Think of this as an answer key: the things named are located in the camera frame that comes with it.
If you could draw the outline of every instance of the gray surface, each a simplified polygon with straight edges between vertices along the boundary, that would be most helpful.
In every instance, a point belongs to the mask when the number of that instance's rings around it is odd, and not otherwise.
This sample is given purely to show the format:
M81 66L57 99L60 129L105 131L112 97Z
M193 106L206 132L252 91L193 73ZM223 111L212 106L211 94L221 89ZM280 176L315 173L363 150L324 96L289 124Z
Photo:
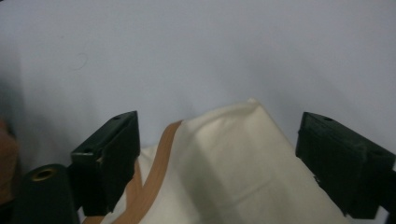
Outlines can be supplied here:
M249 97L293 144L310 111L396 152L395 24L392 0L6 0L1 115L25 170L69 163L125 111L149 146L172 121Z

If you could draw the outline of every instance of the brown object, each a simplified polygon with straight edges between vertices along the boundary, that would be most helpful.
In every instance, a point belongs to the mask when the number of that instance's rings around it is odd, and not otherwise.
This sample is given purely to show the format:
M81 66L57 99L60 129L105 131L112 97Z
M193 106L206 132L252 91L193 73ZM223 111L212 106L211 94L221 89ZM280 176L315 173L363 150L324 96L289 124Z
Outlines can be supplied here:
M126 186L126 210L114 221L114 223L139 223L149 211L160 191L163 179L165 178L173 140L180 124L181 121L170 124L163 132L163 136L157 148L157 154L155 155L154 162L144 186L142 186L139 164L138 161L136 161L134 165L134 178ZM87 217L83 224L98 224L103 218L104 217Z
M18 159L18 144L8 134L7 125L0 120L0 205L11 201L11 183Z

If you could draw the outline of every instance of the cream cloth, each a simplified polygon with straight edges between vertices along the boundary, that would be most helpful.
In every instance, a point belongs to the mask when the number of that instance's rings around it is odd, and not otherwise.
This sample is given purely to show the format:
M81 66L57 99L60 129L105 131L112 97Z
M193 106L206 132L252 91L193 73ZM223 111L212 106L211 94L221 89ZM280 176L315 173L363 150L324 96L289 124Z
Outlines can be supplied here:
M143 181L156 147L139 157ZM125 210L125 197L111 223ZM255 100L184 120L141 223L348 223Z

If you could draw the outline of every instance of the leather strap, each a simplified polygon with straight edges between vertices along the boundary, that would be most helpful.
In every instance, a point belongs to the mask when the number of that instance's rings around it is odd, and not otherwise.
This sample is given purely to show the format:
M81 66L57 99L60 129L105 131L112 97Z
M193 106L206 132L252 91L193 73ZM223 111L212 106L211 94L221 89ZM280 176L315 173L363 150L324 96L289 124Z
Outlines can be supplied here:
M170 124L166 127L157 148L154 162L148 174L144 186L138 161L134 164L134 178L126 186L126 210L115 221L115 224L137 224L149 211L160 191L175 133L181 121ZM99 224L104 217L87 217L83 224Z

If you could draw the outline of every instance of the beige fabric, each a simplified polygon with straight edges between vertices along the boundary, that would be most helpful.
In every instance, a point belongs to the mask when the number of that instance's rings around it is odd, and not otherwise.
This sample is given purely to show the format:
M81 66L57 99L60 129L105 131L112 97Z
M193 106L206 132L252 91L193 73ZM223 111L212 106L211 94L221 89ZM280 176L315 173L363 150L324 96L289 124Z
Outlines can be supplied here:
M143 180L155 152L142 150ZM262 106L249 100L183 121L163 186L141 223L347 220Z

